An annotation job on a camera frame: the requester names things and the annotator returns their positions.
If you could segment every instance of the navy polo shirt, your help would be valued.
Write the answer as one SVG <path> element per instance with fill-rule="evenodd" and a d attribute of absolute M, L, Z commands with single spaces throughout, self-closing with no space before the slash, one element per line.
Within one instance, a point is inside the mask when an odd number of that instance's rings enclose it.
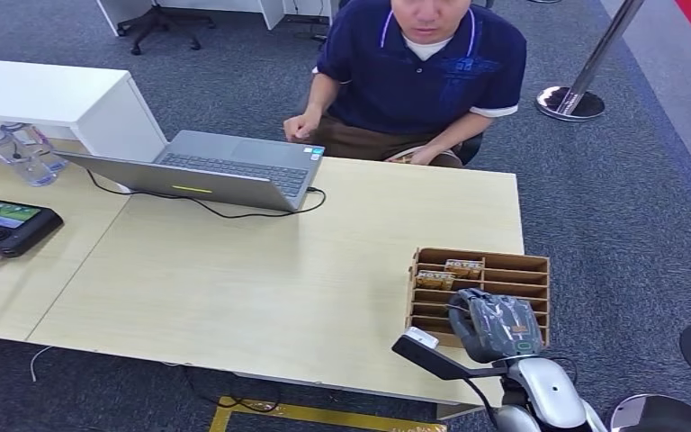
<path fill-rule="evenodd" d="M 475 5 L 446 46 L 422 61 L 407 47 L 390 0 L 349 2 L 317 62 L 319 73 L 344 83 L 332 116 L 391 134 L 440 133 L 470 111 L 511 113 L 524 69 L 520 31 Z"/>

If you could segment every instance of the stanchion base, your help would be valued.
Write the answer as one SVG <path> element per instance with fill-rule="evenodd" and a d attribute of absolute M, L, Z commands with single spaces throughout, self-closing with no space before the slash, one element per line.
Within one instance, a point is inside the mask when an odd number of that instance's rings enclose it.
<path fill-rule="evenodd" d="M 536 96 L 536 108 L 545 115 L 564 122 L 587 122 L 605 112 L 606 103 L 600 96 L 590 92 L 584 93 L 579 106 L 571 114 L 557 112 L 568 90 L 568 87 L 550 87 L 542 91 Z"/>

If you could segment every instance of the plastic water bottle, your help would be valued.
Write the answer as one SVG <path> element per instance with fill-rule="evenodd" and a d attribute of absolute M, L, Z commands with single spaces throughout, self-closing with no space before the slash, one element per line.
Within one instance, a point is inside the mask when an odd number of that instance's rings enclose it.
<path fill-rule="evenodd" d="M 31 186 L 50 185 L 57 179 L 48 166 L 11 133 L 0 130 L 0 160 L 12 167 Z"/>
<path fill-rule="evenodd" d="M 1 126 L 2 131 L 11 133 L 41 162 L 55 173 L 62 171 L 67 166 L 67 161 L 54 154 L 54 146 L 40 133 L 40 130 L 30 123 L 10 122 Z"/>

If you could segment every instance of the laptop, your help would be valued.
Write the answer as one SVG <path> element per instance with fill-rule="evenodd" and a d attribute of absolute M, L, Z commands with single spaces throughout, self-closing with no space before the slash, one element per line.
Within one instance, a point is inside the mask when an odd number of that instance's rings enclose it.
<path fill-rule="evenodd" d="M 56 153 L 132 191 L 296 212 L 324 148 L 182 130 L 151 162 Z"/>

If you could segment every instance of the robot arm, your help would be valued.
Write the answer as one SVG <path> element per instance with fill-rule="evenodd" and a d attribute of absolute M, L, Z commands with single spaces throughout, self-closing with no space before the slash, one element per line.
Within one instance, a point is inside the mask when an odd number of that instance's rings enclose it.
<path fill-rule="evenodd" d="M 607 432 L 558 364 L 540 357 L 542 340 L 531 306 L 509 296 L 460 290 L 449 320 L 467 354 L 491 368 L 468 369 L 435 351 L 437 339 L 410 328 L 393 351 L 442 380 L 499 376 L 502 408 L 489 415 L 500 432 Z"/>

